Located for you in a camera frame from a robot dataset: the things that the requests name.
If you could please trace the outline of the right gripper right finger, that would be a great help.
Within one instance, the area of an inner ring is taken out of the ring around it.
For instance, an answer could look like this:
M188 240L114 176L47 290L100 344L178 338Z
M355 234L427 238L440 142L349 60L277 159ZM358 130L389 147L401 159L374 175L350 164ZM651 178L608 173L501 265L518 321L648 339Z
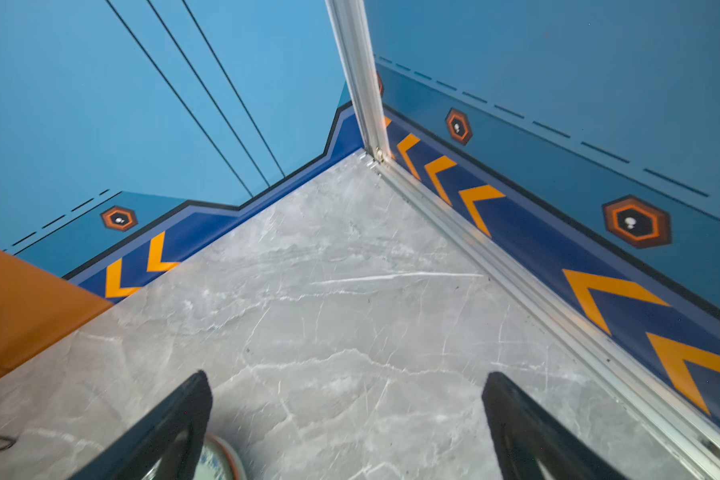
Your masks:
M622 479L505 374L491 372L482 402L505 479Z

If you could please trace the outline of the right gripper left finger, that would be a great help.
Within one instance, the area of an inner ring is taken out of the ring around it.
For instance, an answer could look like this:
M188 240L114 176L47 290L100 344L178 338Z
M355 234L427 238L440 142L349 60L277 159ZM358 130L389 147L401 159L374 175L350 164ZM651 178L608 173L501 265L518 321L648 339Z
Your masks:
M74 479L192 479L212 409L207 375L189 376Z

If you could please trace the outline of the orange plate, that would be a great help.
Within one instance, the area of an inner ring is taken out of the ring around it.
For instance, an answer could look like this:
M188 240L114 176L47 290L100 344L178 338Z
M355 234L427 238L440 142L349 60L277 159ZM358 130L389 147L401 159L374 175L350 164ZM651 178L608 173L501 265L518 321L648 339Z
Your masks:
M216 446L225 458L231 471L230 479L247 480L247 474L243 462L235 449L225 440L216 435L207 435L206 438Z

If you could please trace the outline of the grey green plate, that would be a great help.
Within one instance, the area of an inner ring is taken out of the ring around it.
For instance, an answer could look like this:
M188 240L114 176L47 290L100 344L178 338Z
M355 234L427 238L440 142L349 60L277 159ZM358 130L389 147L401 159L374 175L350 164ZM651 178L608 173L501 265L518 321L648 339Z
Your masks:
M195 468L194 479L230 479L231 471L222 453L213 445L205 435L203 446L200 451L198 463ZM176 460L180 460L185 452L187 435L180 434L170 444L163 457L158 460L152 468L143 476L143 479L169 479L164 473L163 465L172 466Z

